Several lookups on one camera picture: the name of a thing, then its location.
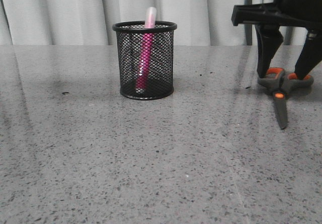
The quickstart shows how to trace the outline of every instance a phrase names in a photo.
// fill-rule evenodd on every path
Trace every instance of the table surface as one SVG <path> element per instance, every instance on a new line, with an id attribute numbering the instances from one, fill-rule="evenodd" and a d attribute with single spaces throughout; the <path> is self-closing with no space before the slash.
<path id="1" fill-rule="evenodd" d="M 321 65 L 281 130 L 256 46 L 176 46 L 153 101 L 120 95 L 114 46 L 0 56 L 1 224 L 322 223 Z"/>

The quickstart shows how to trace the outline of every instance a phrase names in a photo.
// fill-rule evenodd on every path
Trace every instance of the curtain fold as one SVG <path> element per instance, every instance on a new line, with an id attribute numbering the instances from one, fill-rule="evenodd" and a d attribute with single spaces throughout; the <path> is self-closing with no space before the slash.
<path id="1" fill-rule="evenodd" d="M 254 27 L 231 23 L 234 5 L 273 0 L 1 0 L 0 44 L 115 45 L 112 25 L 157 19 L 178 24 L 175 45 L 256 44 Z M 303 44 L 306 30 L 281 27 L 285 44 Z"/>

